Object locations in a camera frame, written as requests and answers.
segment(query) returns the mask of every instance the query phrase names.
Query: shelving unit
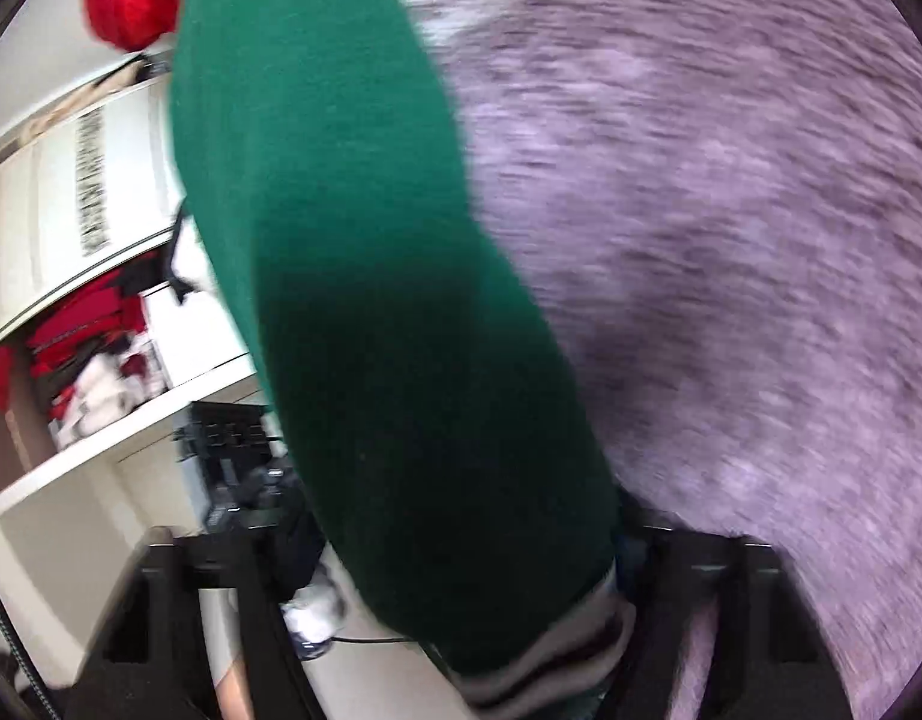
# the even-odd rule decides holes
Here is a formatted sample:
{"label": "shelving unit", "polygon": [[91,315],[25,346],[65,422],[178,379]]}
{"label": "shelving unit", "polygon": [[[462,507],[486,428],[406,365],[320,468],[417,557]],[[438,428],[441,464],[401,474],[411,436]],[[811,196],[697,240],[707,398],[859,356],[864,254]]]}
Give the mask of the shelving unit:
{"label": "shelving unit", "polygon": [[216,367],[138,407],[93,436],[69,446],[37,466],[0,493],[0,517],[25,498],[85,463],[119,463],[171,435],[171,417],[193,400],[235,402],[258,389],[248,355]]}
{"label": "shelving unit", "polygon": [[[170,154],[166,76],[80,111],[0,165],[0,343],[64,295],[165,244],[182,189]],[[109,243],[85,253],[78,122],[101,113]]]}

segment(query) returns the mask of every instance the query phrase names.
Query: cable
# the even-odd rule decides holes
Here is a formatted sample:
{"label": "cable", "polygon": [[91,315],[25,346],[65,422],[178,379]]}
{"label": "cable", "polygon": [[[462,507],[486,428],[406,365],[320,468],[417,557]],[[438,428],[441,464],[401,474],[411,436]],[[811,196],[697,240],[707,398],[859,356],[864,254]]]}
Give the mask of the cable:
{"label": "cable", "polygon": [[13,675],[11,675],[8,664],[0,664],[0,704],[0,709],[6,712],[6,714],[0,713],[0,717],[10,717],[11,720],[37,720],[35,714],[14,689]]}
{"label": "cable", "polygon": [[331,637],[333,641],[339,641],[342,644],[405,644],[413,642],[413,638],[346,638]]}
{"label": "cable", "polygon": [[17,664],[21,667],[21,671],[24,672],[24,676],[27,677],[28,682],[31,683],[31,690],[35,691],[35,696],[37,696],[37,699],[41,702],[45,712],[48,713],[51,720],[61,720],[61,714],[59,714],[58,709],[55,709],[54,702],[51,701],[51,693],[47,685],[45,685],[44,680],[42,680],[41,675],[37,673],[35,664],[31,661],[31,656],[28,655],[28,651],[24,648],[24,644],[21,642],[20,637],[18,637],[17,630],[14,628],[13,623],[11,623],[11,618],[8,616],[8,610],[4,608],[4,603],[1,601],[1,596],[0,630],[5,641],[8,642],[8,647],[11,648],[13,656],[17,659]]}

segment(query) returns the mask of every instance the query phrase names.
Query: cabinet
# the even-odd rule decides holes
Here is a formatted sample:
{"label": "cabinet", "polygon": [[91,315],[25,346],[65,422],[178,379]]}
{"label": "cabinet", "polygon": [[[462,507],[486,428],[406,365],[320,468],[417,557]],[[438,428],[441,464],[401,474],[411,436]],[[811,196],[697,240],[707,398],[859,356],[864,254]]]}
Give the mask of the cabinet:
{"label": "cabinet", "polygon": [[0,341],[95,275],[170,237],[182,189],[167,84],[160,76],[113,95],[0,165]]}
{"label": "cabinet", "polygon": [[172,418],[191,400],[258,399],[247,355],[141,406],[0,493],[0,589],[49,683],[77,677],[94,626],[144,533],[199,528]]}

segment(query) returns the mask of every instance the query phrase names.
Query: gray carpet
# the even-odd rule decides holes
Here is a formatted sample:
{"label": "gray carpet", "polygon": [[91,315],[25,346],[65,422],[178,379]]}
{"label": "gray carpet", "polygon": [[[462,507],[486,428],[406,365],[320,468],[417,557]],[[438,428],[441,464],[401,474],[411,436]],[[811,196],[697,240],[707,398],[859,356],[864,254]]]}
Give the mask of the gray carpet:
{"label": "gray carpet", "polygon": [[914,35],[889,0],[406,1],[618,479],[791,551],[880,716],[922,659]]}

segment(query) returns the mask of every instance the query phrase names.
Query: folded clothes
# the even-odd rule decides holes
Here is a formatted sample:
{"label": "folded clothes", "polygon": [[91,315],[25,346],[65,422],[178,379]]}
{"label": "folded clothes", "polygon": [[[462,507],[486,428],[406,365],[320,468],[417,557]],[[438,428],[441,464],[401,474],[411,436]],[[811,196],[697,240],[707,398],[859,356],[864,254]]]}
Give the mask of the folded clothes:
{"label": "folded clothes", "polygon": [[97,433],[131,413],[144,400],[144,384],[140,377],[122,376],[119,362],[112,355],[94,355],[80,372],[61,420],[58,435],[61,448]]}
{"label": "folded clothes", "polygon": [[154,343],[146,332],[135,333],[131,346],[124,350],[118,360],[121,362],[122,375],[137,376],[143,381],[145,400],[156,398],[167,390],[167,377],[155,354]]}
{"label": "folded clothes", "polygon": [[48,413],[51,410],[55,398],[78,380],[80,372],[102,349],[104,338],[89,338],[78,346],[74,356],[69,360],[54,370],[48,370],[44,375],[35,376],[35,397],[42,412]]}
{"label": "folded clothes", "polygon": [[74,397],[74,385],[66,386],[62,389],[51,401],[51,407],[48,409],[47,415],[56,420],[64,419],[64,415],[67,413],[67,407],[71,403],[71,398]]}
{"label": "folded clothes", "polygon": [[44,376],[70,362],[89,338],[143,332],[139,293],[162,280],[160,252],[152,251],[64,298],[28,338],[35,357],[31,375]]}

